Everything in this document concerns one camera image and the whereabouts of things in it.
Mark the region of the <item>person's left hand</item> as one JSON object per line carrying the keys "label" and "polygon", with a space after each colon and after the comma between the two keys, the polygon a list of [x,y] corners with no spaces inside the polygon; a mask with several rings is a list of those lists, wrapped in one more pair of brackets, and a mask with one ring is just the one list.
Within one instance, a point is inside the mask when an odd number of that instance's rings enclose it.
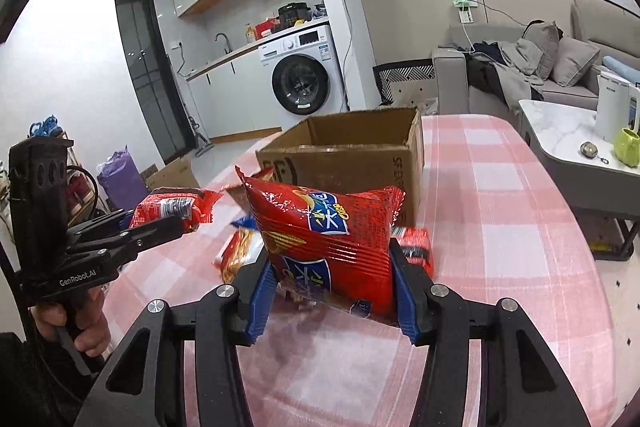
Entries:
{"label": "person's left hand", "polygon": [[[76,309],[75,323],[80,333],[75,348],[90,358],[96,358],[111,342],[111,332],[103,313],[105,294],[101,287],[89,289]],[[58,329],[64,329],[67,313],[61,303],[38,303],[30,308],[39,334],[48,341],[58,341]]]}

